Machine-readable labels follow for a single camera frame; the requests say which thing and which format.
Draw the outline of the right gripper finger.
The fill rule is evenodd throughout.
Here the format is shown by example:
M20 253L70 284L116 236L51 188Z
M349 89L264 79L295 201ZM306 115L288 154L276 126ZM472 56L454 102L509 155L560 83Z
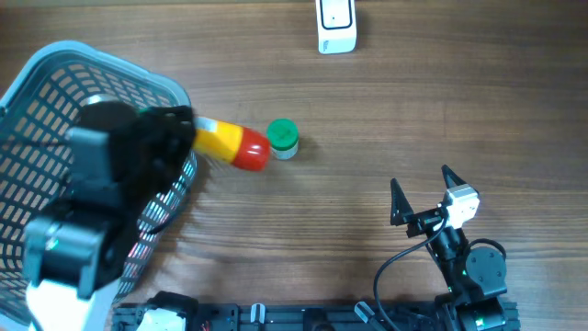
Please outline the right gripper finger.
M447 187L447 193L451 194L478 194L472 185L459 177L448 165L441 167L443 179Z
M390 182L391 211L390 224L401 226L411 221L413 209L405 197L399 181L393 178Z

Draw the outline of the red sauce bottle yellow label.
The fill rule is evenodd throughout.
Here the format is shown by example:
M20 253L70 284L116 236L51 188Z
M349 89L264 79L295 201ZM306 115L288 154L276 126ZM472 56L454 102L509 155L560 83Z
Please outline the red sauce bottle yellow label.
M247 171L262 171L269 160L270 142L264 134L234 123L206 117L196 119L193 149Z

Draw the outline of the green lid jar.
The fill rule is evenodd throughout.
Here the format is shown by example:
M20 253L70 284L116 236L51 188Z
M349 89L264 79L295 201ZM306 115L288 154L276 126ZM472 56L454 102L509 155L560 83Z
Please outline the green lid jar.
M299 130L290 119L273 120L267 127L266 136L270 141L272 154L278 160L288 160L299 150Z

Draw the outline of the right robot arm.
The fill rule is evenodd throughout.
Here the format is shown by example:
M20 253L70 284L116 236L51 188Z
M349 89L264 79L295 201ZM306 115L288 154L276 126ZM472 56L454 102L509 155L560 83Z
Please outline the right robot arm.
M448 294L435 300L447 330L505 330L508 315L500 296L507 293L506 251L486 238L468 240L463 225L480 206L480 194L448 165L442 166L446 192L433 209L415 212L397 179L390 181L390 223L406 226L407 236L424 235L427 249L446 282Z

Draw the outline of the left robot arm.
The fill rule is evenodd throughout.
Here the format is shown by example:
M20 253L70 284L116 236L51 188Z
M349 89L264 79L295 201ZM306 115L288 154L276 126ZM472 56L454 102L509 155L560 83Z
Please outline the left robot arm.
M63 191L25 227L33 330L100 330L138 220L180 178L196 138L189 106L139 109L91 98L67 130L73 161Z

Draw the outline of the white barcode scanner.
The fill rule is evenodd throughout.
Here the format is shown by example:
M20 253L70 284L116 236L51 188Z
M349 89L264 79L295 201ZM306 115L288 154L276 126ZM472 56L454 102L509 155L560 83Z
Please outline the white barcode scanner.
M316 0L318 51L340 54L356 48L356 1Z

